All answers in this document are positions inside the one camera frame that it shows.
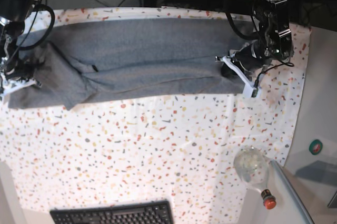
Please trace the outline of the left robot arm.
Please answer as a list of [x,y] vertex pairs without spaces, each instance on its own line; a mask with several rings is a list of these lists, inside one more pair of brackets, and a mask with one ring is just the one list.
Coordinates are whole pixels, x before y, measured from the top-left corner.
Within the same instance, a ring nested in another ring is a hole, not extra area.
[[263,75],[273,69],[271,64],[274,60],[280,65],[292,67],[290,58],[293,55],[293,42],[287,0],[250,0],[248,14],[254,28],[254,32],[249,35],[239,30],[231,13],[226,13],[232,30],[249,43],[229,53],[230,65],[238,70],[230,69],[229,65],[224,64],[222,75],[229,77],[242,73],[248,80],[252,80],[257,70],[261,70],[259,75]]

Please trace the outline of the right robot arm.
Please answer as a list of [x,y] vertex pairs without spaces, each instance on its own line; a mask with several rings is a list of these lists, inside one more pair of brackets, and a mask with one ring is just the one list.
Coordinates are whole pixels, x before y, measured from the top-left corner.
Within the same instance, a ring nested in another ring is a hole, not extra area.
[[[23,34],[25,20],[32,12],[47,11],[51,22],[45,34],[34,44],[23,46],[25,36],[18,44],[17,39]],[[55,23],[54,11],[42,0],[1,0],[1,74],[7,80],[31,80],[35,67],[25,63],[19,57],[20,51],[32,50],[46,40]]]

